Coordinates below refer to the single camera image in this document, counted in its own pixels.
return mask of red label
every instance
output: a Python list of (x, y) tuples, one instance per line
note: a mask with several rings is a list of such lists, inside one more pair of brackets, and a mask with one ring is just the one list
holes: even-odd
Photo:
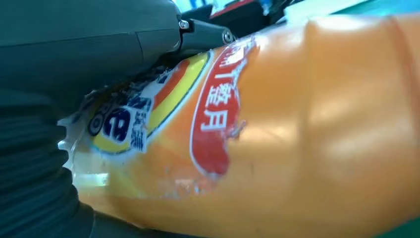
[(204, 82), (191, 128), (190, 154), (206, 176), (222, 176), (229, 168), (226, 140), (239, 126), (237, 83), (253, 46), (250, 38), (225, 48)]

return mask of orange bottle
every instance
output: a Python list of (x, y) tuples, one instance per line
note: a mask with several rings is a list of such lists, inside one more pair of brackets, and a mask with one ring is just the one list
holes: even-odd
[(420, 16), (257, 33), (69, 124), (95, 209), (203, 237), (371, 237), (420, 215)]

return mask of red object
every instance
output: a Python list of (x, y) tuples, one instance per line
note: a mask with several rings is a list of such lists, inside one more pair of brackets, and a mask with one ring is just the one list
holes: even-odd
[(222, 11), (218, 11), (215, 14), (211, 15), (210, 16), (210, 19), (213, 19), (213, 18), (215, 18), (217, 16), (223, 15), (223, 14), (225, 14), (225, 13), (227, 13), (229, 11), (232, 11), (232, 10), (234, 10), (236, 8), (239, 8), (241, 6), (250, 4), (250, 3), (254, 2), (254, 1), (255, 0), (242, 0), (242, 1), (236, 2), (236, 3), (232, 4), (232, 5), (229, 5), (228, 7), (226, 7), (225, 9), (223, 9)]

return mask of gray machine part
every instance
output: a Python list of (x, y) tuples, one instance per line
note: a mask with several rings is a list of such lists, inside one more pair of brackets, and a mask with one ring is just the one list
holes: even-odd
[(179, 19), (170, 0), (2, 0), (0, 87), (73, 112), (90, 89), (177, 50)]

